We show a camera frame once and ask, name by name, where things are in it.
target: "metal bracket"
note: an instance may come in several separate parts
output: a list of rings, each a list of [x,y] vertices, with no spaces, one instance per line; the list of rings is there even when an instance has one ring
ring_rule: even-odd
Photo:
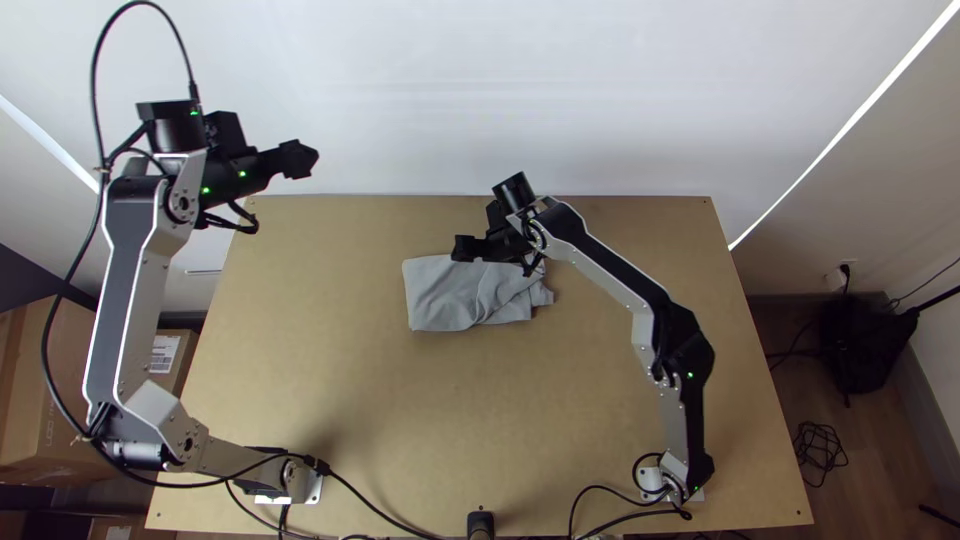
[[[681,465],[683,468],[681,478],[686,477],[686,467]],[[703,489],[698,489],[686,500],[682,500],[681,496],[681,487],[683,484],[678,482],[670,472],[665,471],[662,467],[637,467],[636,477],[634,481],[637,486],[640,487],[641,496],[644,501],[653,500],[659,497],[659,494],[651,494],[646,492],[659,492],[661,489],[666,486],[669,489],[667,496],[663,498],[663,502],[673,503],[677,506],[682,506],[685,503],[689,502],[703,502],[705,496],[703,494]]]
[[[303,504],[319,504],[320,493],[323,490],[323,476],[316,471],[310,471],[312,478],[306,481],[306,497]],[[293,497],[269,497],[267,495],[256,495],[253,498],[254,504],[293,504]]]

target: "light strip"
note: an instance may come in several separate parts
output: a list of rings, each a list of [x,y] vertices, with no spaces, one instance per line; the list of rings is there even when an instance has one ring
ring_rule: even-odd
[[[828,144],[827,147],[824,148],[822,152],[820,152],[820,155],[817,156],[817,159],[813,160],[813,163],[811,163],[810,166],[807,167],[807,170],[803,171],[803,174],[800,175],[800,178],[797,178],[797,180],[793,183],[793,185],[787,188],[787,190],[783,192],[783,195],[781,195],[780,198],[777,199],[776,202],[774,202],[773,205],[770,208],[768,208],[767,211],[764,212],[757,219],[757,221],[753,222],[753,225],[750,225],[749,227],[747,227],[747,230],[743,231],[743,234],[741,234],[736,240],[731,242],[730,245],[727,246],[727,248],[729,248],[732,251],[735,247],[737,247],[737,245],[739,245],[740,242],[742,242],[743,239],[746,238],[748,234],[753,232],[753,230],[757,228],[757,225],[759,225],[760,222],[764,220],[764,218],[770,215],[770,212],[773,212],[773,209],[776,208],[777,205],[780,204],[780,202],[783,201],[783,199],[785,199],[787,195],[789,195],[790,192],[793,191],[800,184],[800,182],[802,182],[804,178],[807,177],[808,174],[810,174],[810,171],[812,171],[813,168],[816,167],[817,164],[820,163],[820,161],[823,160],[823,158],[828,153],[830,153],[831,150],[833,150],[833,147],[836,146],[837,143],[840,142],[840,139],[842,139],[847,134],[847,132],[850,131],[853,128],[853,126],[860,121],[860,118],[862,118],[863,115],[866,114],[868,110],[870,110],[870,107],[873,107],[873,104],[876,103],[877,100],[880,99],[880,96],[882,96],[884,92],[886,92],[887,89],[890,88],[890,86],[894,83],[894,81],[896,81],[897,78],[900,77],[900,74],[902,74],[904,70],[906,70],[910,66],[910,64],[913,63],[913,61],[923,51],[923,49],[925,49],[927,45],[929,45],[930,42],[933,41],[933,38],[937,37],[937,34],[939,34],[940,30],[942,30],[943,27],[946,26],[947,22],[949,22],[950,19],[953,18],[953,16],[957,13],[958,9],[960,9],[960,0],[953,0],[952,2],[950,2],[950,5],[947,6],[945,10],[943,10],[943,13],[941,13],[940,16],[937,17],[937,20],[933,21],[933,24],[930,25],[930,28],[928,28],[927,31],[924,32],[922,36],[920,36],[920,39],[917,41],[917,43],[914,44],[914,46],[911,47],[909,51],[907,51],[906,56],[904,56],[903,59],[900,60],[900,63],[898,63],[896,67],[893,68],[893,71],[891,71],[890,74],[887,75],[887,78],[880,83],[880,86],[878,86],[877,89],[874,90],[872,94],[870,94],[870,97],[868,97],[867,100],[863,102],[863,105],[860,105],[860,108],[858,108],[853,113],[853,116],[851,116],[850,119],[847,120],[847,123],[844,124],[842,128],[840,128],[840,131],[833,137],[833,139],[830,141],[830,144]]]
[[[40,146],[47,152],[50,152],[53,157],[57,158],[57,161],[63,164],[64,167],[79,178],[81,182],[86,184],[94,193],[100,192],[100,186],[97,185],[97,181],[93,178],[93,175],[87,172],[77,160],[73,159],[73,156],[64,150],[64,148],[60,146],[60,143],[53,140],[53,137],[40,127],[39,124],[18,109],[16,105],[10,103],[3,95],[0,95],[0,110],[10,115],[10,118],[13,118],[13,121],[16,122],[17,125],[30,134],[35,141],[40,143]]]

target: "power outlet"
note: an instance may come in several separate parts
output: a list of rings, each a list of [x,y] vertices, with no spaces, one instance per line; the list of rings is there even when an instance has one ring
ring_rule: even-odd
[[[847,286],[847,275],[843,273],[843,270],[840,270],[840,267],[847,265],[850,268],[850,275],[853,275],[853,265],[857,263],[857,259],[840,259],[840,262],[837,263],[837,266],[833,270],[827,272],[823,279],[827,284],[827,290],[831,292],[841,291]]]

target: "wooden floor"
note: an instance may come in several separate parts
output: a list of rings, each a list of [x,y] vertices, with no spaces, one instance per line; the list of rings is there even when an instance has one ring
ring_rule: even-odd
[[[816,305],[811,303],[752,302],[751,310],[764,349],[768,353],[786,350],[797,330],[814,316],[815,309]],[[814,347],[815,333],[808,332],[799,348]],[[917,510],[920,503],[939,508],[940,501],[893,384],[872,394],[852,396],[852,406],[848,409],[816,360],[790,359],[773,371],[773,380],[791,435],[805,420],[830,424],[836,429],[850,464],[829,473],[822,488],[807,488],[814,525],[742,533],[751,540],[960,538],[957,529]],[[803,472],[810,474],[811,480],[819,479],[819,471],[804,469]],[[87,496],[87,503],[139,500],[145,505],[149,491],[133,497],[130,492],[118,492],[117,487],[111,487],[92,497],[88,492]],[[238,511],[237,519],[246,517]],[[718,535],[724,540],[735,538],[731,533],[705,533],[711,539]],[[689,540],[693,536],[644,538]],[[264,538],[196,533],[181,533],[181,537],[184,540]]]

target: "mdf board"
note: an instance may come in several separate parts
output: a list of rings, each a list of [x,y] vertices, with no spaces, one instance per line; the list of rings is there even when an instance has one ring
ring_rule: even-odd
[[[780,404],[713,205],[704,198],[563,198],[590,231],[692,309],[716,350],[706,385],[716,473],[692,521],[615,532],[812,522]],[[565,535],[591,483],[634,496],[634,460],[663,451],[658,390],[630,345],[630,313],[569,264],[548,262],[556,304],[533,320],[411,332],[404,259],[482,235],[485,197],[259,197],[262,224],[237,235],[183,394],[211,433],[328,461],[375,504],[462,536],[483,506],[504,536]],[[201,480],[162,475],[162,480]],[[223,487],[154,494],[148,526],[264,533]],[[252,499],[243,500],[252,505]],[[583,533],[636,509],[581,502]],[[276,521],[279,508],[259,507]],[[343,486],[290,512],[294,530],[406,536]]]

